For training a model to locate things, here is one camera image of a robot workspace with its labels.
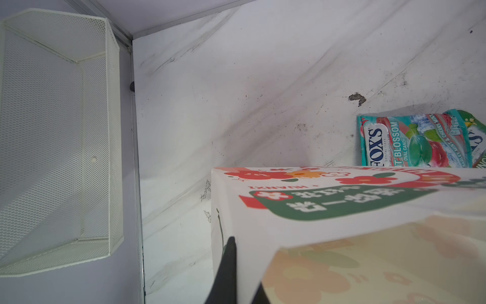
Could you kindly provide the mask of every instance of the teal candy bag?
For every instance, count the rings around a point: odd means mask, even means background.
[[[364,166],[472,167],[468,129],[455,109],[401,117],[363,115],[357,124]]]

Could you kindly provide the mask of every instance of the basket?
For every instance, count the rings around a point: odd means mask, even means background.
[[[28,9],[0,23],[0,277],[123,241],[119,47],[108,20]]]

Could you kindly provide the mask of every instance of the marble tabletop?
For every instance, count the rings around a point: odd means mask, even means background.
[[[486,121],[481,0],[256,0],[133,54],[148,304],[208,294],[211,168],[360,164],[358,114]]]

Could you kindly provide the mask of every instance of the black speck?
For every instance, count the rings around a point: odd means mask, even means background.
[[[349,96],[347,99],[348,99],[349,101],[351,101],[351,100],[359,100],[359,101],[360,101],[360,102],[358,103],[358,106],[359,106],[359,107],[361,107],[361,105],[362,105],[363,103],[365,103],[365,101],[366,101],[366,98],[365,98],[363,95],[359,94],[358,92],[354,93],[353,95],[350,95],[350,96]]]

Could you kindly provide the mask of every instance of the white paper box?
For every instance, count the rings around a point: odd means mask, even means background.
[[[485,169],[215,168],[211,179],[213,269],[235,236],[239,304],[274,256],[263,279],[274,304],[486,303]]]

